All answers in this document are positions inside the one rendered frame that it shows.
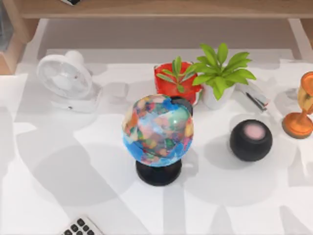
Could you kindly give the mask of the orange gold trophy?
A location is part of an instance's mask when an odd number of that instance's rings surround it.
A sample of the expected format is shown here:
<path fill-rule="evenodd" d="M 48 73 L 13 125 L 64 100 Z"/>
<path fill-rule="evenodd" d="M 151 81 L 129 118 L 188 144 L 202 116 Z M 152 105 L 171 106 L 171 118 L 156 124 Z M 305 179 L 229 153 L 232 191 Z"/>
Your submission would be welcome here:
<path fill-rule="evenodd" d="M 282 127 L 290 137 L 305 139 L 313 132 L 313 121 L 308 117 L 313 113 L 313 71 L 301 77 L 297 103 L 301 112 L 287 114 L 282 121 Z"/>

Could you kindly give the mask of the red plant pot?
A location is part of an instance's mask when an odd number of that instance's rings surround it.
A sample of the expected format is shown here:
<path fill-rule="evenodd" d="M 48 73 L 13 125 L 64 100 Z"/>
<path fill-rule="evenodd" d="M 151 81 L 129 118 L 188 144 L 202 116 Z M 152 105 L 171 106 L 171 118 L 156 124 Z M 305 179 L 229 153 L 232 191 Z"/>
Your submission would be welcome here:
<path fill-rule="evenodd" d="M 155 86 L 158 94 L 181 96 L 193 106 L 197 105 L 202 86 L 193 82 L 198 74 L 192 69 L 192 63 L 177 56 L 172 62 L 154 66 Z"/>

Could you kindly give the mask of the black round speaker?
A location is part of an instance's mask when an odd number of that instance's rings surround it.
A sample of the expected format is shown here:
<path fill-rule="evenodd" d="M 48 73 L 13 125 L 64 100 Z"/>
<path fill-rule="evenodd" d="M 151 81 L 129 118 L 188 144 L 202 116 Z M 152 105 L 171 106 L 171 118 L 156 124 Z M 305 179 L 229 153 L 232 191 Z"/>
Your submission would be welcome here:
<path fill-rule="evenodd" d="M 245 162 L 263 159 L 270 152 L 272 144 L 270 129 L 256 119 L 243 120 L 230 132 L 230 149 L 238 159 Z"/>

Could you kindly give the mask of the colourful globe on black stand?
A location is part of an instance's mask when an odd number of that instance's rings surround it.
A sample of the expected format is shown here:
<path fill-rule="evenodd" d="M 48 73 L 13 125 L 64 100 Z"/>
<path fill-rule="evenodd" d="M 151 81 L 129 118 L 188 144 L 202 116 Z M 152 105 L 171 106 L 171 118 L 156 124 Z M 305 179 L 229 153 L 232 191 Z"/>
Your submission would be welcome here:
<path fill-rule="evenodd" d="M 181 96 L 150 94 L 137 100 L 122 122 L 122 140 L 139 178 L 166 186 L 179 177 L 193 136 L 193 106 Z"/>

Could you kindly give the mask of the white desk fan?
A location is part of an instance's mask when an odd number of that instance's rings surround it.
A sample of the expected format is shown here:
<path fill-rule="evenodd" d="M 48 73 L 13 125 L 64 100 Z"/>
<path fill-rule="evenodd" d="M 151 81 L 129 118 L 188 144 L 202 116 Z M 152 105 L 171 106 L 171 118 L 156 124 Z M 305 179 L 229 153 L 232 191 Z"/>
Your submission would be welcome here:
<path fill-rule="evenodd" d="M 102 86 L 92 80 L 82 54 L 69 50 L 66 54 L 43 57 L 36 68 L 37 78 L 53 93 L 51 104 L 80 113 L 96 111 Z"/>

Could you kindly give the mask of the wooden shelf unit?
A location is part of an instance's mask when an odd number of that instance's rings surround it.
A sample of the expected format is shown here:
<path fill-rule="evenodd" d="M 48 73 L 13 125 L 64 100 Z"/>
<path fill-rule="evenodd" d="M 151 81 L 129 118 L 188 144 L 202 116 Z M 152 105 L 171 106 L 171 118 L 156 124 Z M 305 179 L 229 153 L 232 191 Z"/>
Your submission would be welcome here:
<path fill-rule="evenodd" d="M 0 0 L 33 59 L 76 49 L 90 62 L 157 62 L 199 43 L 284 50 L 313 63 L 313 0 Z"/>

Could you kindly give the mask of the white plant pot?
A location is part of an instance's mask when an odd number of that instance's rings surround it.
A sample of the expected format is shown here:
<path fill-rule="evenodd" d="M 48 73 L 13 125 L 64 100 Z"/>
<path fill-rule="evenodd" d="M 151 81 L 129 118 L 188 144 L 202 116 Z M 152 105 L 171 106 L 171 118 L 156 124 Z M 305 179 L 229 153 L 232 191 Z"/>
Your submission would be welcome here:
<path fill-rule="evenodd" d="M 202 100 L 211 110 L 223 107 L 232 96 L 235 85 L 247 85 L 248 80 L 256 80 L 247 69 L 249 52 L 242 51 L 228 59 L 228 46 L 221 43 L 217 50 L 205 43 L 200 44 L 204 55 L 197 57 L 192 65 L 198 76 L 193 85 L 203 85 Z"/>

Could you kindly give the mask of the white remote with black buttons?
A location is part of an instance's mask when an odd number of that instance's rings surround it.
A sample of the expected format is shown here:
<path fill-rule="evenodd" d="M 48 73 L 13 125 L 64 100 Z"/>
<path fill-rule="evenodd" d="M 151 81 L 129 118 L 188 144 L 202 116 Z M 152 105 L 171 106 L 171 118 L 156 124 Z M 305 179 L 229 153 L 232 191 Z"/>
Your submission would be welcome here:
<path fill-rule="evenodd" d="M 86 215 L 73 219 L 58 235 L 105 235 Z"/>

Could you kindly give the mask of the white stapler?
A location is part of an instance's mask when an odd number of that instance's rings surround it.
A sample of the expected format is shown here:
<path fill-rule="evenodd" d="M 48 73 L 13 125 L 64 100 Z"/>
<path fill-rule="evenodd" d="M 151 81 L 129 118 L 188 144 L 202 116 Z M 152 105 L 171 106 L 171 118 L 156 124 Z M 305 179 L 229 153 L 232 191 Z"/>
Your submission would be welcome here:
<path fill-rule="evenodd" d="M 246 85 L 238 83 L 235 89 L 248 97 L 262 112 L 267 110 L 269 99 L 255 84 L 249 83 Z"/>

